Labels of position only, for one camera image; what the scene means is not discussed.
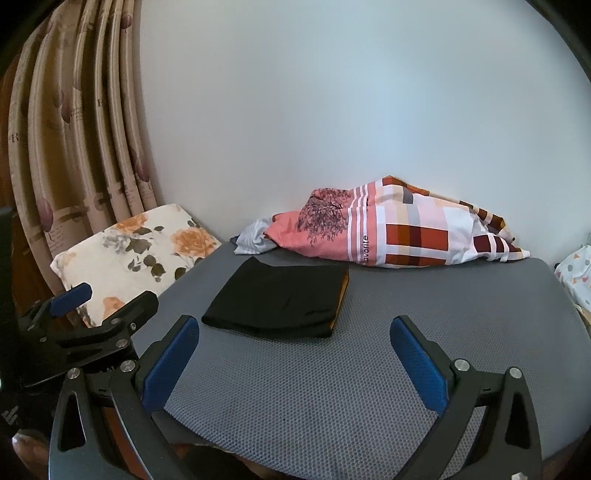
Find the blue gripper pad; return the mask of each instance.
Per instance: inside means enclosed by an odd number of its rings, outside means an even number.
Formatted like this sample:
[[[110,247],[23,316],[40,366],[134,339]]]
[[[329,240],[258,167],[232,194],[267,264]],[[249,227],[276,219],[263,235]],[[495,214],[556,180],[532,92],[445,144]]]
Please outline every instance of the blue gripper pad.
[[[91,297],[92,288],[90,285],[81,283],[53,298],[49,305],[49,315],[54,318],[63,317],[66,313],[89,301]]]
[[[390,343],[425,407],[442,415],[449,399],[446,381],[400,317],[390,325]]]
[[[142,405],[148,414],[164,408],[198,343],[199,322],[189,317],[146,375]]]

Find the gray fabric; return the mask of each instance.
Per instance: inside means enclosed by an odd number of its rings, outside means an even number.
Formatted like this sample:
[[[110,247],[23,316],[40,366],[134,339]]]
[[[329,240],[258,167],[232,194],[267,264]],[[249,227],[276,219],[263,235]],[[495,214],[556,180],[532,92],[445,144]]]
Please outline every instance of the gray fabric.
[[[138,352],[179,315],[201,318],[247,258],[224,244],[181,277],[134,335]],[[319,262],[283,249],[257,258]],[[403,313],[451,358],[492,372],[523,370],[544,458],[588,428],[591,342],[548,265],[533,258],[403,270],[352,264],[329,339],[263,340],[201,324],[166,409],[222,448],[292,475],[390,480],[435,419],[389,344],[390,321]],[[461,467],[481,415],[473,416],[447,474]]]

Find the pillowcase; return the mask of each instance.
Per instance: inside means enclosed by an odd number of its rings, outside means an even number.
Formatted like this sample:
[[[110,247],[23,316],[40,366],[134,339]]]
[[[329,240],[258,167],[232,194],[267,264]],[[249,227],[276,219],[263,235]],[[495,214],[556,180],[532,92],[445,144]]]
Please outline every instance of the pillowcase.
[[[566,257],[554,270],[573,301],[591,310],[591,245],[584,245]]]
[[[302,210],[279,213],[265,236],[307,257],[371,267],[501,262],[530,256],[505,221],[466,202],[384,177],[351,190],[314,190]]]
[[[170,204],[96,233],[58,254],[51,269],[66,290],[82,282],[92,287],[92,298],[78,312],[88,326],[99,326],[145,290],[160,295],[220,245]]]

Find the black cloth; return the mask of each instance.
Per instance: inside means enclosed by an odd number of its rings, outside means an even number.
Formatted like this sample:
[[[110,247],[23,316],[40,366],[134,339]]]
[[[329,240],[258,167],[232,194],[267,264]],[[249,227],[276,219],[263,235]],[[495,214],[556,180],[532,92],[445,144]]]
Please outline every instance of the black cloth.
[[[272,267],[250,257],[202,321],[265,338],[328,337],[347,280],[346,264]]]

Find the curtain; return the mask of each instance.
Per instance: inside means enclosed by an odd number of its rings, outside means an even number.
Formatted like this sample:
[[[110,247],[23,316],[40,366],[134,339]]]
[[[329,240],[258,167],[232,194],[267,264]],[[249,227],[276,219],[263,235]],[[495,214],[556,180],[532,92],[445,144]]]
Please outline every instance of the curtain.
[[[15,61],[5,136],[14,202],[54,293],[58,253],[157,206],[135,111],[133,19],[133,0],[67,0]]]

